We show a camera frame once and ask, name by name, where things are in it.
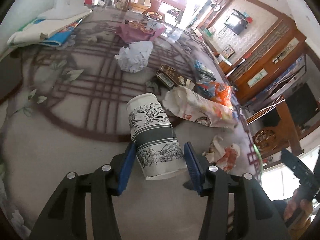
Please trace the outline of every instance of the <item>silver screw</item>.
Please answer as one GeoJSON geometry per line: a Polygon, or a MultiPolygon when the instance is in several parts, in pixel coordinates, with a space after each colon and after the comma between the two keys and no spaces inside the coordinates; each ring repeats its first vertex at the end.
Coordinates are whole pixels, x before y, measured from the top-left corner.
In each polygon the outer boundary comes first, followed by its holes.
{"type": "Polygon", "coordinates": [[[108,164],[107,164],[107,165],[103,165],[103,166],[102,166],[102,170],[103,170],[103,171],[110,171],[110,170],[111,170],[111,166],[108,165],[108,164]]]}
{"type": "Polygon", "coordinates": [[[217,172],[218,171],[218,167],[214,166],[214,165],[211,165],[211,166],[209,166],[209,171],[217,172]]]}
{"type": "Polygon", "coordinates": [[[250,179],[253,178],[250,173],[245,173],[245,174],[244,174],[244,177],[245,177],[246,179],[248,179],[248,180],[250,180],[250,179]]]}
{"type": "Polygon", "coordinates": [[[74,172],[69,172],[69,173],[67,174],[67,178],[68,178],[68,179],[73,179],[75,176],[76,176],[76,174],[75,174],[74,172]]]}

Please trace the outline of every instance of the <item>white cup with black flowers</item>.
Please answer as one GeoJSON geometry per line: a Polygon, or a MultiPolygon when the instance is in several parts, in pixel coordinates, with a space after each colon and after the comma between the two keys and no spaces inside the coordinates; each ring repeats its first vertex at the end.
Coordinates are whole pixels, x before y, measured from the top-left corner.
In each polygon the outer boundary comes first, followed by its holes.
{"type": "Polygon", "coordinates": [[[184,172],[186,162],[164,109],[152,93],[127,103],[131,139],[146,179],[167,179],[184,172]]]}

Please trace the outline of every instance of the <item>patterned tablecloth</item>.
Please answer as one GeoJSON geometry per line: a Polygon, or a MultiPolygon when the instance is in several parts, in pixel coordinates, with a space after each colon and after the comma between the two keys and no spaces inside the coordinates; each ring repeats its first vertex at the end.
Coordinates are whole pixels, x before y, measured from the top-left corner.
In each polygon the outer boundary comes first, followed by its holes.
{"type": "MultiPolygon", "coordinates": [[[[25,82],[8,102],[3,154],[7,192],[29,228],[66,173],[93,172],[124,151],[130,140],[126,103],[137,95],[155,93],[145,82],[160,65],[194,80],[192,66],[198,59],[218,82],[228,82],[201,40],[165,23],[166,32],[153,41],[148,67],[139,73],[121,71],[114,55],[126,44],[115,29],[125,19],[144,17],[94,8],[62,48],[24,49],[25,82]],[[28,105],[28,95],[35,89],[40,103],[28,105]]],[[[155,94],[160,101],[165,91],[155,94]]],[[[176,135],[180,145],[191,141],[197,153],[207,151],[215,135],[224,139],[223,146],[238,144],[241,155],[230,173],[250,172],[260,179],[252,137],[239,104],[236,99],[233,102],[239,122],[234,131],[175,120],[176,135]]],[[[123,239],[197,239],[206,198],[184,189],[187,180],[186,172],[168,180],[146,181],[135,163],[127,190],[114,199],[123,239]]]]}

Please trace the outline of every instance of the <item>person's hand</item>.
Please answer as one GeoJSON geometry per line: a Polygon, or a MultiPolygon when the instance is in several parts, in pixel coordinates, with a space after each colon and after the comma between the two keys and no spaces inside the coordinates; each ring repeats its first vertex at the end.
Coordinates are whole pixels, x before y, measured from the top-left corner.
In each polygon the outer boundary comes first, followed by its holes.
{"type": "Polygon", "coordinates": [[[301,216],[299,221],[293,226],[292,229],[294,230],[299,230],[304,228],[313,211],[312,203],[309,202],[308,200],[303,199],[300,201],[300,203],[297,203],[299,201],[298,199],[300,199],[298,196],[299,196],[299,189],[296,189],[293,193],[292,199],[289,200],[283,215],[284,221],[287,221],[290,217],[292,217],[293,213],[298,208],[298,206],[302,209],[303,215],[301,216]]]}

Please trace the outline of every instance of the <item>book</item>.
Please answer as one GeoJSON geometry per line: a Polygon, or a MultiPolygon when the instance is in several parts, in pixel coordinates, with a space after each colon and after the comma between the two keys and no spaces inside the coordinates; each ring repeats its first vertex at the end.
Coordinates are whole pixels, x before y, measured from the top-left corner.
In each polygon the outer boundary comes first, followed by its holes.
{"type": "Polygon", "coordinates": [[[73,30],[82,22],[84,18],[77,20],[76,22],[70,24],[69,26],[65,27],[63,30],[59,31],[55,35],[50,38],[45,39],[40,44],[50,47],[60,47],[63,43],[66,42],[67,38],[71,35],[73,30]]]}

